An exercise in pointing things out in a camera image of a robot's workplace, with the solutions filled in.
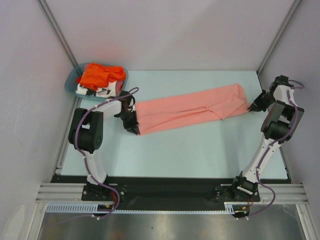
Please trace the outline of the salmon pink t shirt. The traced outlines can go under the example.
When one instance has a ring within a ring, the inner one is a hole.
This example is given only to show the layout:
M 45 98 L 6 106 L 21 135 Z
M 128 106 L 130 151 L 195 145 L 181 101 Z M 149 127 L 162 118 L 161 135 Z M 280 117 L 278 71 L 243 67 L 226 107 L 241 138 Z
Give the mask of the salmon pink t shirt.
M 135 104 L 139 134 L 182 128 L 246 114 L 250 103 L 238 83 Z

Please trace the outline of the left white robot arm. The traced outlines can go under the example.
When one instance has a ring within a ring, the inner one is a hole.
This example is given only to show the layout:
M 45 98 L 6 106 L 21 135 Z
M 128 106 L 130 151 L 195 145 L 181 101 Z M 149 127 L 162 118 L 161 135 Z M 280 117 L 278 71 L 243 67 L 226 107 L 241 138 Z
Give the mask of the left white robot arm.
M 87 182 L 95 185 L 93 194 L 100 200 L 107 199 L 111 193 L 111 188 L 105 184 L 108 175 L 102 161 L 94 157 L 94 152 L 103 143 L 104 121 L 110 117 L 119 118 L 127 132 L 139 135 L 135 103 L 135 98 L 129 96 L 107 100 L 91 110 L 78 107 L 73 113 L 68 141 L 81 154 L 87 171 Z

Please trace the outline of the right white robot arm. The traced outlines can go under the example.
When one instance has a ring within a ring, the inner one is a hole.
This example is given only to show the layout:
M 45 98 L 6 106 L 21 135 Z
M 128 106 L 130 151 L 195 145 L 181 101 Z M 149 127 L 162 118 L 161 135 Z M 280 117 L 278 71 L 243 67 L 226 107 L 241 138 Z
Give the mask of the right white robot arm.
M 296 104 L 294 92 L 303 87 L 285 83 L 269 91 L 275 102 L 271 104 L 271 109 L 261 126 L 262 138 L 255 154 L 235 178 L 236 185 L 230 188 L 230 194 L 235 200 L 242 201 L 248 196 L 249 191 L 258 187 L 261 175 L 273 154 L 292 138 L 305 113 L 305 110 Z

